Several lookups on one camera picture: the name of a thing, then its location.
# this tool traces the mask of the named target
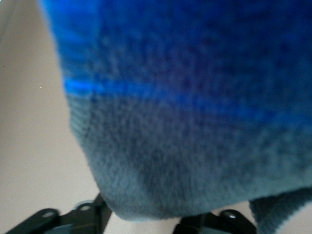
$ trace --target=beige floor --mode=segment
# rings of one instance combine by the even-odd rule
[[[65,214],[77,202],[93,199],[98,189],[68,128],[53,44],[35,0],[18,1],[0,41],[0,233],[4,233],[43,208]],[[252,219],[246,202],[233,207]],[[282,233],[310,233],[311,215],[309,207]],[[113,215],[105,233],[170,234],[177,222],[137,224]]]

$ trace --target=black metal bracket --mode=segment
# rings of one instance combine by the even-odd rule
[[[6,234],[102,234],[111,213],[98,195],[62,216],[55,209],[38,211]]]
[[[102,234],[111,214],[98,195],[62,216],[55,209],[38,211],[6,234]],[[256,234],[256,228],[240,212],[225,210],[182,218],[173,234]]]
[[[256,227],[240,212],[224,210],[181,219],[173,234],[256,234]]]

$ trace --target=blue knit fabric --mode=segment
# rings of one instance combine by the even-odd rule
[[[70,124],[127,220],[249,200],[273,234],[312,200],[312,3],[40,0]]]

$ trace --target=blue stripe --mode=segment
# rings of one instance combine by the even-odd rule
[[[222,104],[203,98],[198,95],[177,93],[163,87],[154,87],[150,84],[133,83],[125,80],[89,80],[64,79],[66,93],[89,97],[90,95],[108,96],[115,98],[138,98],[152,101],[164,101],[187,111],[229,117],[232,120],[243,120],[257,123],[269,123],[285,127],[301,128],[306,130],[312,127],[312,119],[304,115],[278,112],[276,110],[262,110],[242,105]]]

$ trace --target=sweater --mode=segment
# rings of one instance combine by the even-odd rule
[[[312,201],[312,3],[39,0],[108,206],[145,221]]]

